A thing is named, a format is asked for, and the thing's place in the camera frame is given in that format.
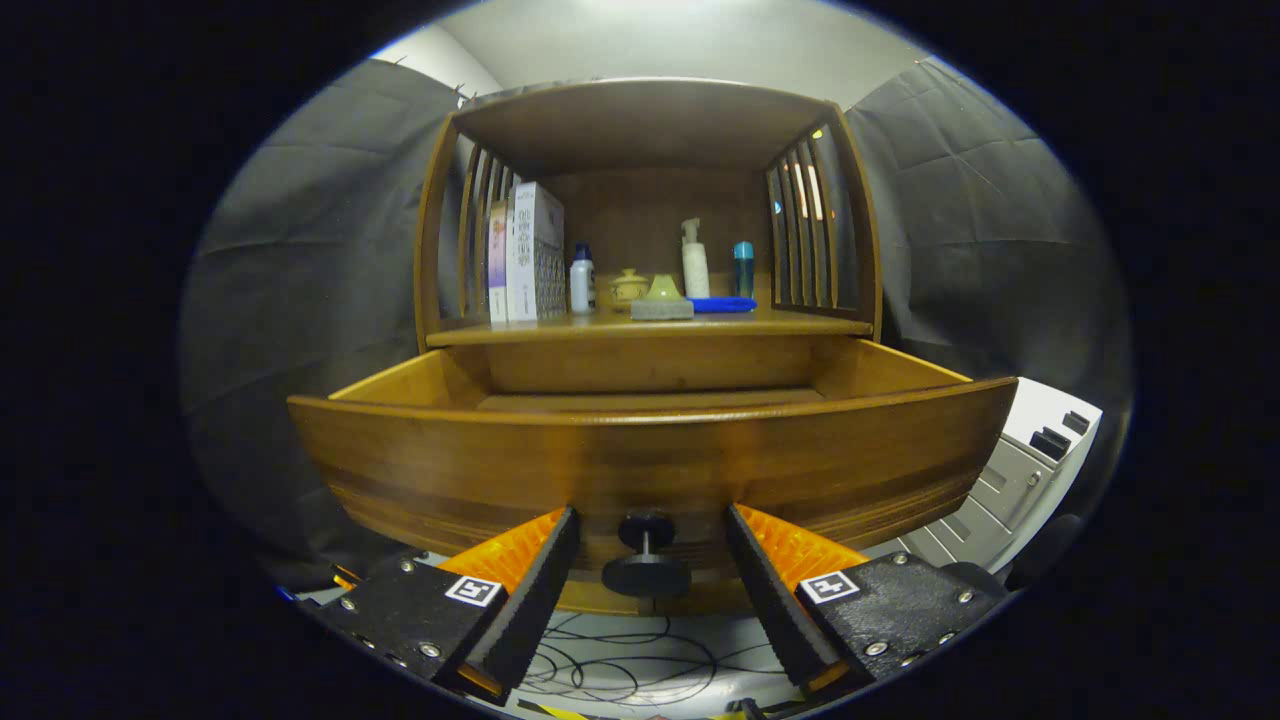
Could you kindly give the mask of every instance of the slatted side panel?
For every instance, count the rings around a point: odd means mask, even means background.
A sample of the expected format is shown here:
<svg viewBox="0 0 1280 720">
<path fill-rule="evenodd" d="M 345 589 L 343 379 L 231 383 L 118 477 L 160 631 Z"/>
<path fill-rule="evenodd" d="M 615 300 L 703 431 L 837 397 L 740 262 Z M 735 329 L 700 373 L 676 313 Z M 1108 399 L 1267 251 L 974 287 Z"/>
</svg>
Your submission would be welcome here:
<svg viewBox="0 0 1280 720">
<path fill-rule="evenodd" d="M 826 127 L 810 129 L 764 172 L 773 232 L 773 306 L 852 318 L 852 297 L 847 291 L 841 297 L 849 281 L 840 274 L 852 259 L 854 238 L 832 202 L 831 163 L 818 142 L 826 132 Z"/>
<path fill-rule="evenodd" d="M 458 205 L 457 263 L 439 269 L 442 281 L 443 273 L 457 273 L 458 314 L 442 319 L 445 328 L 489 322 L 489 213 L 511 197 L 518 182 L 520 176 L 489 149 L 472 147 Z"/>
</svg>

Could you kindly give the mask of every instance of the white pump dispenser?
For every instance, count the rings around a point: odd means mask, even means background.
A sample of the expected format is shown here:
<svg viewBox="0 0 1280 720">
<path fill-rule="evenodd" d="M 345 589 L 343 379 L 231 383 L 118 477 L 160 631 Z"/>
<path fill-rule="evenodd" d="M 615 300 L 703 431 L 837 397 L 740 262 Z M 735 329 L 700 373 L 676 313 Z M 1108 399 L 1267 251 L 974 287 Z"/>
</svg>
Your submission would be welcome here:
<svg viewBox="0 0 1280 720">
<path fill-rule="evenodd" d="M 685 297 L 710 297 L 710 279 L 707 277 L 707 247 L 698 242 L 698 225 L 701 218 L 689 218 L 680 223 L 685 231 L 681 240 L 681 255 L 685 260 Z"/>
</svg>

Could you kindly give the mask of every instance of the white cabinet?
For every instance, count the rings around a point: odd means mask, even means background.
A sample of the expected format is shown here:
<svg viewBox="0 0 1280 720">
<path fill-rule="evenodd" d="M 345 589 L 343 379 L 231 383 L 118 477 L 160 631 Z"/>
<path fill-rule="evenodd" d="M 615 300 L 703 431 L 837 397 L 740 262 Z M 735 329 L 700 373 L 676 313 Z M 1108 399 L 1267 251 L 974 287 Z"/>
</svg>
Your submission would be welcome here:
<svg viewBox="0 0 1280 720">
<path fill-rule="evenodd" d="M 1087 427 L 1078 420 L 1064 423 L 1070 413 Z M 992 573 L 1000 570 L 1057 509 L 1080 471 L 1101 419 L 1102 411 L 1088 402 L 1019 378 L 1000 442 L 960 510 L 863 553 L 879 557 L 905 548 L 933 565 L 969 561 Z M 1060 460 L 1032 447 L 1032 436 L 1043 428 L 1070 441 Z"/>
<path fill-rule="evenodd" d="M 1001 438 L 969 491 L 1006 528 L 1015 528 L 1050 486 L 1053 470 Z"/>
</svg>

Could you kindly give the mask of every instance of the sponge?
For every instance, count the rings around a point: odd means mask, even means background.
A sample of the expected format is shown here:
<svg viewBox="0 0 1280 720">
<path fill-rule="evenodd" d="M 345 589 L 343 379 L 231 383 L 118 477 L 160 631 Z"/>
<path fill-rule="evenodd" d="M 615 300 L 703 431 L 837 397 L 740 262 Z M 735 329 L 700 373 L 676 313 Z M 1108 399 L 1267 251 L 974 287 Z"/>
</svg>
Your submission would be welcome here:
<svg viewBox="0 0 1280 720">
<path fill-rule="evenodd" d="M 631 301 L 632 320 L 692 320 L 694 304 L 689 300 L 645 300 Z"/>
</svg>

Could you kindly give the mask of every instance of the white bottle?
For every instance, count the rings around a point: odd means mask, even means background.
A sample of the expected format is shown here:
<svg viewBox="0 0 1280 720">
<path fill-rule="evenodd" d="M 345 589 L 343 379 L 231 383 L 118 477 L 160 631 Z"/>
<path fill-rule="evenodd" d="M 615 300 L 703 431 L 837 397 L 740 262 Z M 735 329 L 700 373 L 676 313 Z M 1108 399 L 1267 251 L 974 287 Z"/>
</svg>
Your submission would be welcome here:
<svg viewBox="0 0 1280 720">
<path fill-rule="evenodd" d="M 568 268 L 568 305 L 575 315 L 595 313 L 595 263 L 585 242 L 577 243 L 573 264 Z"/>
<path fill-rule="evenodd" d="M 685 229 L 680 252 L 685 259 L 685 297 L 710 297 L 710 278 L 707 277 L 707 247 L 698 242 L 700 218 L 689 218 L 680 227 Z"/>
</svg>

